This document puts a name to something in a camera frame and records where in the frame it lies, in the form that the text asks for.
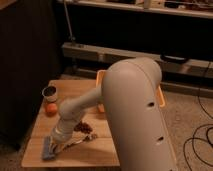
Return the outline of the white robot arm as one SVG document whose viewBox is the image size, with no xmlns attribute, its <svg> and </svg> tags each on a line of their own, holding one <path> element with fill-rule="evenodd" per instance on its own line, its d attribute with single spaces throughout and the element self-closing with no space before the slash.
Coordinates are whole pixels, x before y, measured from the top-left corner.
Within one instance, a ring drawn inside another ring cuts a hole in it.
<svg viewBox="0 0 213 171">
<path fill-rule="evenodd" d="M 60 104 L 51 146 L 72 137 L 83 110 L 104 105 L 122 171 L 178 171 L 165 120 L 157 104 L 162 79 L 160 66 L 150 58 L 121 60 L 110 66 L 97 87 Z"/>
</svg>

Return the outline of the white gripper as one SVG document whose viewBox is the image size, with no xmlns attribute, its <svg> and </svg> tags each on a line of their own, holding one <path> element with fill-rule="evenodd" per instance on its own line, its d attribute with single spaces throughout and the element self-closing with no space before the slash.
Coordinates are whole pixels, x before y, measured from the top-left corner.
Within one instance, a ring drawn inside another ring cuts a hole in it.
<svg viewBox="0 0 213 171">
<path fill-rule="evenodd" d="M 59 154 L 62 151 L 65 151 L 68 148 L 71 148 L 75 145 L 81 144 L 83 142 L 90 142 L 98 138 L 97 134 L 87 134 L 82 139 L 76 140 L 74 142 L 66 143 L 72 138 L 72 134 L 73 134 L 73 128 L 66 129 L 65 127 L 59 127 L 59 126 L 56 126 L 53 128 L 51 132 L 51 137 L 56 144 L 60 144 L 60 145 L 55 145 L 53 147 L 54 154 Z"/>
</svg>

